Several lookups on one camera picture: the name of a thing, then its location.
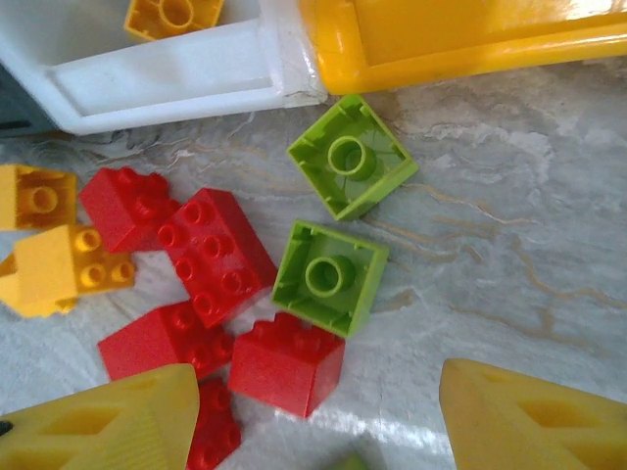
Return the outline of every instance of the plastic toy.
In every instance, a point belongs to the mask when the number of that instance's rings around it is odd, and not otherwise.
[[[191,302],[156,308],[98,343],[112,380],[189,362],[199,380],[224,366],[233,338],[221,326],[205,328]]]
[[[159,227],[180,204],[168,196],[158,173],[140,175],[132,168],[102,168],[78,197],[111,253],[161,250]]]
[[[215,26],[224,0],[131,0],[124,29],[140,41]]]
[[[336,463],[326,470],[368,470],[368,467],[365,466],[362,458],[354,453],[350,457]]]
[[[189,450],[187,470],[213,470],[242,443],[231,413],[231,394],[219,379],[203,382],[200,412]]]
[[[0,165],[0,230],[74,223],[76,176],[24,164]]]
[[[627,53],[627,5],[601,0],[300,0],[322,81],[364,93]]]
[[[20,279],[13,254],[10,254],[0,263],[0,301],[24,318],[46,317],[55,312],[68,313],[76,305],[76,299],[34,304],[22,300],[20,298]]]
[[[354,220],[418,171],[361,96],[345,96],[287,153],[336,220]]]
[[[296,220],[272,301],[320,328],[350,338],[368,320],[388,252],[383,245]]]
[[[98,231],[62,225],[14,245],[20,299],[55,303],[132,287],[135,267],[127,253],[108,253]]]
[[[233,195],[201,189],[159,230],[205,326],[235,317],[269,288],[276,266]]]
[[[229,390],[303,418],[335,390],[345,342],[279,312],[235,340]]]

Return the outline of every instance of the white plastic tray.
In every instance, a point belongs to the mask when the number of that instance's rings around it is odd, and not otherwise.
[[[134,44],[128,0],[0,0],[0,62],[65,131],[320,103],[295,0],[226,0],[221,25]]]

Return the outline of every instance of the green toy block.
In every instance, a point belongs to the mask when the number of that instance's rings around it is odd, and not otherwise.
[[[343,338],[368,320],[389,249],[302,220],[292,226],[272,301]]]
[[[368,467],[366,467],[363,460],[356,453],[354,453],[349,458],[336,463],[326,470],[368,470]]]
[[[359,95],[337,102],[287,150],[336,220],[355,220],[418,171]]]

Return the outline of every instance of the red 2x3 block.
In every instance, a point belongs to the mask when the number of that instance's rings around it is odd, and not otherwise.
[[[187,458],[187,470],[212,470],[242,443],[231,413],[231,394],[220,379],[199,385],[200,410]]]
[[[207,327],[237,316],[276,278],[276,266],[228,191],[201,189],[161,227],[159,241]]]

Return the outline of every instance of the yellow 2x2 block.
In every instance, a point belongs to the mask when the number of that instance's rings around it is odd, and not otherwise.
[[[0,165],[0,230],[74,223],[76,176],[23,164]]]
[[[16,242],[20,302],[56,303],[88,294],[132,287],[130,254],[111,254],[98,231],[62,225]]]
[[[124,29],[153,41],[215,26],[224,0],[131,0]]]

